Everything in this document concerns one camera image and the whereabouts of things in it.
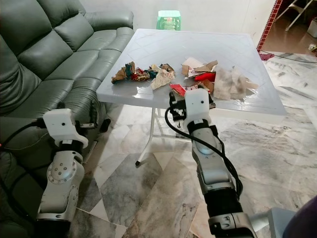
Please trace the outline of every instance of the green container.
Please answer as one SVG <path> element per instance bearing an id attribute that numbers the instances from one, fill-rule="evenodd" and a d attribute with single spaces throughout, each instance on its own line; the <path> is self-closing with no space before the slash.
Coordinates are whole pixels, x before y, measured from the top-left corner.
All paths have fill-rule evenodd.
<path id="1" fill-rule="evenodd" d="M 158 30 L 180 31 L 181 17 L 176 10 L 158 11 Z"/>

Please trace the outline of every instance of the white table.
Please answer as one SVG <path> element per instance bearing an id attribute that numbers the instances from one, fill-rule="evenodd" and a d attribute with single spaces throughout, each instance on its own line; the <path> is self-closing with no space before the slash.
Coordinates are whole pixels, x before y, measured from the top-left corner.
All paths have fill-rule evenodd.
<path id="1" fill-rule="evenodd" d="M 270 123 L 279 123 L 286 115 L 249 35 L 138 29 L 97 89 L 97 97 L 101 102 L 152 108 L 150 139 L 138 161 L 141 161 L 153 137 L 185 140 L 153 134 L 155 109 L 169 107 L 170 87 L 165 85 L 153 91 L 150 82 L 124 81 L 112 84 L 111 77 L 131 61 L 143 69 L 151 64 L 168 63 L 176 72 L 172 83 L 184 85 L 181 64 L 188 57 L 194 57 L 202 63 L 218 60 L 218 65 L 227 70 L 236 66 L 247 78 L 259 85 L 255 94 L 247 96 L 243 102 L 215 99 L 216 108 L 211 110 L 212 114 Z"/>

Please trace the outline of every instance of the green leather sofa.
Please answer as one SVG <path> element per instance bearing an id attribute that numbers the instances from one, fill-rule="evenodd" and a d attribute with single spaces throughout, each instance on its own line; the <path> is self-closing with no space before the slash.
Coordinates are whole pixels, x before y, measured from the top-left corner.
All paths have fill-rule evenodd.
<path id="1" fill-rule="evenodd" d="M 105 105 L 96 89 L 133 35 L 131 12 L 86 12 L 78 0 L 0 0 L 0 142 L 64 102 L 76 120 L 89 122 L 91 102 L 99 127 Z M 89 146 L 99 128 L 89 130 Z M 35 219 L 55 149 L 47 130 L 28 128 L 0 155 L 0 176 Z M 29 237 L 32 223 L 0 190 L 0 237 Z"/>

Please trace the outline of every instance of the white wall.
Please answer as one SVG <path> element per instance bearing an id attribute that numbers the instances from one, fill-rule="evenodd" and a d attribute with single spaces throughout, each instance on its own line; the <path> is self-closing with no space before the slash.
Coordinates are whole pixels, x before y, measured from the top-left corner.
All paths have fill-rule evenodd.
<path id="1" fill-rule="evenodd" d="M 130 10 L 134 29 L 156 29 L 159 10 L 179 10 L 184 31 L 248 33 L 255 46 L 275 0 L 80 0 L 88 12 Z"/>

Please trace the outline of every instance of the sofa backrest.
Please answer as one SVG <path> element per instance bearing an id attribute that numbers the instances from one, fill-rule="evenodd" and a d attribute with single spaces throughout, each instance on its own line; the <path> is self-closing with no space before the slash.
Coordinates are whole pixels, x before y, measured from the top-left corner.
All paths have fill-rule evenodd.
<path id="1" fill-rule="evenodd" d="M 5 116 L 94 31 L 79 0 L 0 0 L 0 6 L 0 114 Z"/>

